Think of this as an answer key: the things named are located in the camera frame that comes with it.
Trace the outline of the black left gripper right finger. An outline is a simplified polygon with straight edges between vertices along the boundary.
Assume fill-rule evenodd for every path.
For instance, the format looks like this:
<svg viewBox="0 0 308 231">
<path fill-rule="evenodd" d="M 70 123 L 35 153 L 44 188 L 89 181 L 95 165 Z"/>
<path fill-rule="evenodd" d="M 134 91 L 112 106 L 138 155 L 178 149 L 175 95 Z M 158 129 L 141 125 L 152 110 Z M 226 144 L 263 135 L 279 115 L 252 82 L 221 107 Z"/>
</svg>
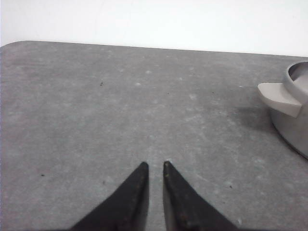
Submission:
<svg viewBox="0 0 308 231">
<path fill-rule="evenodd" d="M 235 231 L 237 227 L 204 200 L 171 162 L 163 168 L 163 205 L 168 231 Z"/>
</svg>

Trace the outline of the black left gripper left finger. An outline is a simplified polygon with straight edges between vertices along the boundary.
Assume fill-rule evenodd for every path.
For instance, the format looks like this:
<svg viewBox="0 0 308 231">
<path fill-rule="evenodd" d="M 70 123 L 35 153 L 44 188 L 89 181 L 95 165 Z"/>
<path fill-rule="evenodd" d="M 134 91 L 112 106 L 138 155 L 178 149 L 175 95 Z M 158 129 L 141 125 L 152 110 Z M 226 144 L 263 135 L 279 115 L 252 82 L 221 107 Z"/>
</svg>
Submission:
<svg viewBox="0 0 308 231">
<path fill-rule="evenodd" d="M 140 165 L 73 231 L 143 231 L 149 207 L 149 165 Z"/>
</svg>

